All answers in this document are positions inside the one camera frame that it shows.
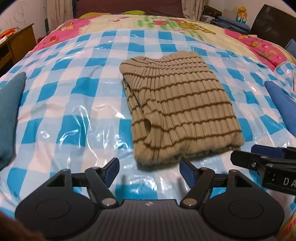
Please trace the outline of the beige striped knit sweater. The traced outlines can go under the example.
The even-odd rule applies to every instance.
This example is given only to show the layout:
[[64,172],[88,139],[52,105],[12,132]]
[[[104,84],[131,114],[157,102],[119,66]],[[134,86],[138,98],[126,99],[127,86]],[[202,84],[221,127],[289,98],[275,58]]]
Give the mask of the beige striped knit sweater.
[[137,56],[119,70],[139,163],[174,163],[244,144],[226,90],[198,53]]

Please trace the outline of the folded dark blue clothes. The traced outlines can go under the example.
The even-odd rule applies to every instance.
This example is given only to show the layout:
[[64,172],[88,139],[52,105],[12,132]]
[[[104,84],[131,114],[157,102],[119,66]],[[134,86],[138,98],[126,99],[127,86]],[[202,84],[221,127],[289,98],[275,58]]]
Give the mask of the folded dark blue clothes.
[[245,35],[249,34],[251,30],[247,24],[240,23],[223,16],[218,16],[216,19],[211,20],[211,24]]

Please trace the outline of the blue knit garment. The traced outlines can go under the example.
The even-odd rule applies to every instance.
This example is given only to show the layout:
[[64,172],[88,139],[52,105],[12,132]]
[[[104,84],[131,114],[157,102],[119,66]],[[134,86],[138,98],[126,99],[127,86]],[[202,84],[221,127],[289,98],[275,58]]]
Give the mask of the blue knit garment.
[[288,131],[295,137],[295,101],[273,81],[264,83]]

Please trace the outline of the cartoon print bed quilt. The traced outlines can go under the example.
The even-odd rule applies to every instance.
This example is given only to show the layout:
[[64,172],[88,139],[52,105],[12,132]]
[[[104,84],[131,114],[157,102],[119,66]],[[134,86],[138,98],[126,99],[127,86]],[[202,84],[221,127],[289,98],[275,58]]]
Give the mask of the cartoon print bed quilt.
[[184,18],[109,13],[87,13],[70,19],[44,37],[33,50],[41,50],[79,35],[118,29],[174,31],[259,60],[272,70],[284,61],[295,63],[295,57],[283,47],[256,35],[245,35]]

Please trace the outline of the teal folded cloth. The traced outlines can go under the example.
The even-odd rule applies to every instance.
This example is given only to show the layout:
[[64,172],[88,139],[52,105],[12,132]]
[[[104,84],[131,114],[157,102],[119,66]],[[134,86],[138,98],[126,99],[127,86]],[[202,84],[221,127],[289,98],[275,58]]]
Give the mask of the teal folded cloth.
[[15,153],[16,124],[26,79],[26,73],[21,72],[1,88],[1,169],[8,166]]

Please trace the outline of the dark wooden board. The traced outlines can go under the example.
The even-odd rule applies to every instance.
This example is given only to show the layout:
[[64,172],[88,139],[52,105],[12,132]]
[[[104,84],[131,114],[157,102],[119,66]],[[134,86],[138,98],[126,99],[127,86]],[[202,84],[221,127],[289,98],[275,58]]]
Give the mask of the dark wooden board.
[[257,14],[250,34],[285,48],[296,40],[296,18],[284,11],[264,4]]

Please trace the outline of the yellow cartoon box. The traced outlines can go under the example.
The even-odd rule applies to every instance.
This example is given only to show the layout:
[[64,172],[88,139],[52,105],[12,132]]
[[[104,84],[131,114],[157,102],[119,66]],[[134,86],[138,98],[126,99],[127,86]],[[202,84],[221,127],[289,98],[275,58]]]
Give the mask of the yellow cartoon box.
[[247,9],[241,6],[237,9],[236,21],[245,24],[247,21]]

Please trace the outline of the wooden side desk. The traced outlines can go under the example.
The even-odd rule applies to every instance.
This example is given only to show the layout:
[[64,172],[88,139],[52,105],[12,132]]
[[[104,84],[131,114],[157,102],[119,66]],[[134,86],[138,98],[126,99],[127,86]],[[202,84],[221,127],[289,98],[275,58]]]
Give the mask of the wooden side desk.
[[37,45],[33,25],[13,33],[1,43],[1,76],[7,73],[18,61]]

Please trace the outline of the beige curtain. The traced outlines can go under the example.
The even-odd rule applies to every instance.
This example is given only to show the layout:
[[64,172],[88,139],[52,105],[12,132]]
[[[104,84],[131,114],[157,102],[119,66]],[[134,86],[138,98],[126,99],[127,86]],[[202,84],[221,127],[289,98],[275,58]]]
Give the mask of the beige curtain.
[[47,0],[47,19],[50,32],[72,18],[72,0]]

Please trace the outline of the dark red headboard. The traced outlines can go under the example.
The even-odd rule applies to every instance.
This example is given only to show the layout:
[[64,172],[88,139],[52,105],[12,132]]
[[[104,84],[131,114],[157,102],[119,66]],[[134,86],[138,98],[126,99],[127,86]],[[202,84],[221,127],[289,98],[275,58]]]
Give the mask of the dark red headboard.
[[80,0],[73,1],[72,6],[76,18],[90,12],[119,15],[126,11],[143,11],[151,16],[184,16],[182,2],[175,0]]

